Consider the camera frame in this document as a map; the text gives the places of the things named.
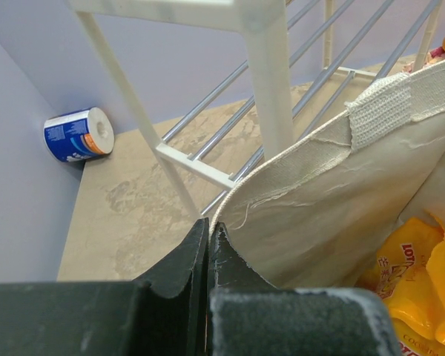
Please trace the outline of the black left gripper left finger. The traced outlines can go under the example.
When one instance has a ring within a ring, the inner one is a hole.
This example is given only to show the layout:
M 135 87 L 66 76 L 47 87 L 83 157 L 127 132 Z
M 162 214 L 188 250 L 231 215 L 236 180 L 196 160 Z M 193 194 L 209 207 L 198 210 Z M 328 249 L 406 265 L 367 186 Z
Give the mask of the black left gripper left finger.
M 0 355 L 203 355 L 208 221 L 133 280 L 0 284 Z

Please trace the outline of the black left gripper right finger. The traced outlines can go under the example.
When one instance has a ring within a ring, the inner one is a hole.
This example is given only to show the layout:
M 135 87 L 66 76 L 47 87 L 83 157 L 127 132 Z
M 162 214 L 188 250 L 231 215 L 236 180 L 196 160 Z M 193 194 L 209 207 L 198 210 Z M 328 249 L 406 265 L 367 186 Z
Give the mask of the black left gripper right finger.
M 215 225 L 209 245 L 210 355 L 399 355 L 386 307 L 353 288 L 278 289 Z

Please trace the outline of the cream canvas tote bag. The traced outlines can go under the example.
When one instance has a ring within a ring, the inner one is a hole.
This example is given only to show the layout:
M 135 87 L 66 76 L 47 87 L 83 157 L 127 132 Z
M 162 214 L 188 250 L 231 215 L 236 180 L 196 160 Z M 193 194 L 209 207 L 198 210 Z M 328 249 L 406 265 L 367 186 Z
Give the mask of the cream canvas tote bag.
M 445 60 L 379 79 L 239 182 L 214 215 L 280 288 L 350 286 L 410 217 L 445 224 Z

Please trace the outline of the orange yellow snack bag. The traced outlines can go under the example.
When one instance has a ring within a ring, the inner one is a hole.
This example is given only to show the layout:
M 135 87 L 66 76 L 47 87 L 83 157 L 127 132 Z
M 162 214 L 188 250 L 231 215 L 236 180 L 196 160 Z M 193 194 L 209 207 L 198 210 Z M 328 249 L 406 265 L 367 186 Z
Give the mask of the orange yellow snack bag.
M 413 217 L 357 280 L 387 307 L 402 355 L 445 355 L 445 226 Z

